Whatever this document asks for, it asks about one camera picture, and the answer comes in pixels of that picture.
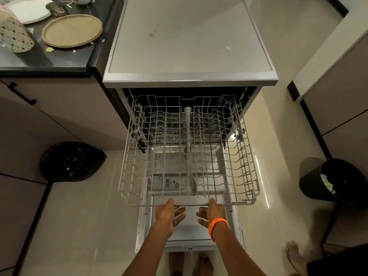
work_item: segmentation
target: cabinet handle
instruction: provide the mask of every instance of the cabinet handle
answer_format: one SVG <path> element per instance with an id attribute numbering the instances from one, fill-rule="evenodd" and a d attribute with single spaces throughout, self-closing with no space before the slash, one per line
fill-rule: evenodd
<path id="1" fill-rule="evenodd" d="M 30 99 L 28 99 L 26 96 L 24 96 L 18 90 L 16 90 L 15 87 L 16 87 L 16 83 L 14 83 L 14 82 L 10 83 L 10 85 L 8 86 L 9 90 L 11 92 L 13 92 L 14 94 L 16 94 L 18 97 L 20 97 L 23 101 L 27 102 L 31 106 L 34 106 L 35 105 L 36 100 L 30 100 Z"/>

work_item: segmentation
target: paper plate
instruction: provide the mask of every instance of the paper plate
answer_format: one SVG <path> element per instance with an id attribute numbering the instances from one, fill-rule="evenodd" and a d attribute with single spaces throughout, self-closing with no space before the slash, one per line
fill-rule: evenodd
<path id="1" fill-rule="evenodd" d="M 102 22 L 92 15 L 66 15 L 49 22 L 42 39 L 49 46 L 71 48 L 94 41 L 102 31 Z"/>
<path id="2" fill-rule="evenodd" d="M 46 5 L 52 0 L 14 0 L 5 6 L 10 9 L 22 24 L 30 24 L 48 18 L 51 13 Z"/>

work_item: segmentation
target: tile floor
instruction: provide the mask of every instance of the tile floor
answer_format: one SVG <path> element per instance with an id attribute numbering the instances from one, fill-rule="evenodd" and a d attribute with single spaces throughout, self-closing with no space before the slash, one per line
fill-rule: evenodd
<path id="1" fill-rule="evenodd" d="M 299 190 L 299 177 L 324 155 L 286 87 L 342 18 L 325 0 L 253 0 L 251 12 L 280 81 L 264 87 L 246 113 L 261 194 L 238 209 L 251 258 L 268 276 L 289 275 L 285 242 L 297 241 L 308 260 L 320 258 L 332 204 Z M 107 155 L 89 180 L 54 185 L 22 275 L 120 275 L 134 258 L 138 208 L 117 192 L 122 152 Z M 226 275 L 219 253 L 209 256 L 215 275 Z M 195 261 L 187 254 L 186 275 Z M 167 255 L 157 275 L 168 275 Z"/>

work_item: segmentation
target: orange wristband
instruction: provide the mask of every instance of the orange wristband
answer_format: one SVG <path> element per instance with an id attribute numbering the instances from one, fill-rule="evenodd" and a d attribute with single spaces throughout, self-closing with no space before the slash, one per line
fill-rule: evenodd
<path id="1" fill-rule="evenodd" d="M 212 241 L 214 241 L 214 238 L 212 237 L 212 232 L 213 232 L 213 230 L 214 230 L 214 226 L 215 226 L 218 222 L 225 222 L 225 223 L 228 225 L 228 227 L 229 227 L 229 224 L 228 224 L 228 222 L 227 222 L 225 219 L 223 219 L 223 218 L 217 218 L 217 219 L 214 219 L 214 220 L 211 222 L 211 224 L 209 225 L 209 227 L 208 227 L 209 236 L 210 236 L 210 238 L 211 238 L 211 240 L 212 240 Z"/>

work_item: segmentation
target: upper dish rack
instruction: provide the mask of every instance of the upper dish rack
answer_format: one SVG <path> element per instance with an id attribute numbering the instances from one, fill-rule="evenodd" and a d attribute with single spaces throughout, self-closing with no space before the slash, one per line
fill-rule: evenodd
<path id="1" fill-rule="evenodd" d="M 127 204 L 254 204 L 260 188 L 237 96 L 131 98 L 119 182 Z"/>

